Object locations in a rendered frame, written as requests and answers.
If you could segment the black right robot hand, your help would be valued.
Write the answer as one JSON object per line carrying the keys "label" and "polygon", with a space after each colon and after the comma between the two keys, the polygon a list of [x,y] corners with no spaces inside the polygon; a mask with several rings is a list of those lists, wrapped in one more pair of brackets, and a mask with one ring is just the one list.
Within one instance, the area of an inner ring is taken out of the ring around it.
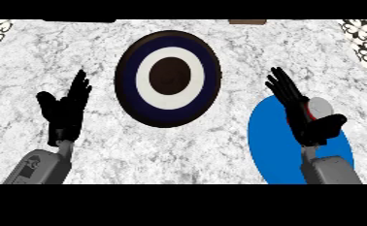
{"label": "black right robot hand", "polygon": [[303,146],[324,145],[328,139],[337,137],[346,123],[343,114],[335,113],[316,118],[309,111],[309,98],[301,95],[298,88],[281,67],[270,68],[266,76],[266,87],[285,109],[287,122],[297,143]]}

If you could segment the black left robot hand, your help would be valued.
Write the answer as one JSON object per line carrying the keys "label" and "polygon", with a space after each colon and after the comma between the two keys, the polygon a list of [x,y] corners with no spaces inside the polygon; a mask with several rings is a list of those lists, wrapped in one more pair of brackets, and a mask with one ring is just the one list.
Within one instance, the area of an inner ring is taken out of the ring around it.
{"label": "black left robot hand", "polygon": [[88,84],[85,73],[78,70],[70,82],[68,95],[60,100],[47,91],[36,93],[35,99],[41,115],[48,122],[48,146],[56,146],[57,141],[73,142],[76,140],[90,91],[91,85]]}

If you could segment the brown wooden block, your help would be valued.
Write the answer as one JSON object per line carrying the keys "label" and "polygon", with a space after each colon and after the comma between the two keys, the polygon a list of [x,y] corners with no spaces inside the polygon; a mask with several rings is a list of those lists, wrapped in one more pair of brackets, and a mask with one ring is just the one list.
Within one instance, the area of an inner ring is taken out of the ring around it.
{"label": "brown wooden block", "polygon": [[266,19],[227,19],[229,24],[250,24],[250,25],[263,25]]}

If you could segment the red can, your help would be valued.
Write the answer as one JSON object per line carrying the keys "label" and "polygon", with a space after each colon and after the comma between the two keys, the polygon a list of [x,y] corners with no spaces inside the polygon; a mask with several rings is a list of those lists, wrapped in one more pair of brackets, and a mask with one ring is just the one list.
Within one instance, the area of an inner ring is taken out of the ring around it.
{"label": "red can", "polygon": [[312,97],[307,101],[306,108],[313,119],[319,119],[334,113],[329,102],[321,97]]}

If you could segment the black white patterned cloth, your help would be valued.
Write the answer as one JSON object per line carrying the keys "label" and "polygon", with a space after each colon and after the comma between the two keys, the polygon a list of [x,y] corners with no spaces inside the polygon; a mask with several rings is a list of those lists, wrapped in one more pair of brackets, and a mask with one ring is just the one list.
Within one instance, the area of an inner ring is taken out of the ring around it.
{"label": "black white patterned cloth", "polygon": [[13,23],[8,19],[0,19],[0,42],[4,39],[5,33],[8,32]]}
{"label": "black white patterned cloth", "polygon": [[340,27],[358,62],[367,68],[367,19],[341,19]]}

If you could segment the blue round plate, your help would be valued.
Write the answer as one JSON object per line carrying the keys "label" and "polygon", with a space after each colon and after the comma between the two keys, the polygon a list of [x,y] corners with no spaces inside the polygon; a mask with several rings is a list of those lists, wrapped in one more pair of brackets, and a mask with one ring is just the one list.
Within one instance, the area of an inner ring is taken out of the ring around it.
{"label": "blue round plate", "polygon": [[[300,145],[287,122],[285,109],[276,97],[264,98],[251,111],[248,122],[251,159],[269,184],[306,184],[300,173]],[[316,148],[318,158],[338,155],[353,169],[352,150],[343,130]]]}

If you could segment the dark ringed round plate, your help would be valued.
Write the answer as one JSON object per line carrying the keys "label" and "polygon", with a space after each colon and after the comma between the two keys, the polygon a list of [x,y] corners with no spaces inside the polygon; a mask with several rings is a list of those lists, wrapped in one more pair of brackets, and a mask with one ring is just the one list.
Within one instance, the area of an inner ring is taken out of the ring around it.
{"label": "dark ringed round plate", "polygon": [[127,48],[113,71],[113,93],[127,114],[143,124],[177,127],[207,111],[220,86],[220,66],[207,43],[164,30]]}

